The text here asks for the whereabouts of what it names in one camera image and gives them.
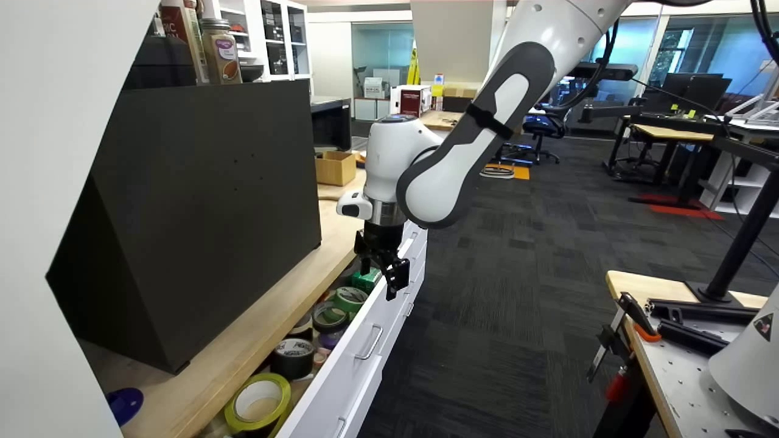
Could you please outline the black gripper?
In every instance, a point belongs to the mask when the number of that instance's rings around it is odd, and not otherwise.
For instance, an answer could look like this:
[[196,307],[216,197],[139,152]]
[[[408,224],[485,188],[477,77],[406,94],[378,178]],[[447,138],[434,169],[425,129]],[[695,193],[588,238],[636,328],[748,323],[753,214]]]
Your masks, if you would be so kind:
[[363,273],[367,273],[369,267],[385,270],[387,298],[393,298],[397,291],[408,285],[408,259],[397,258],[400,244],[401,244],[400,225],[365,224],[355,234],[355,253],[359,258],[359,270]]

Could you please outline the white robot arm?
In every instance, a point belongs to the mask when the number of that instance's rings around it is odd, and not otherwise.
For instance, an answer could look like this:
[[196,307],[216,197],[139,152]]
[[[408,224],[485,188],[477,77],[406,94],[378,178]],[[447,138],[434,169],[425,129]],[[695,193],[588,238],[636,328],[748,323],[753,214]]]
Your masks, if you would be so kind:
[[465,190],[514,126],[606,33],[633,0],[521,0],[503,25],[495,65],[452,132],[436,135],[408,116],[369,129],[365,190],[346,195],[365,229],[355,253],[363,270],[379,267],[387,297],[408,285],[411,262],[397,253],[404,222],[451,225],[462,214]]

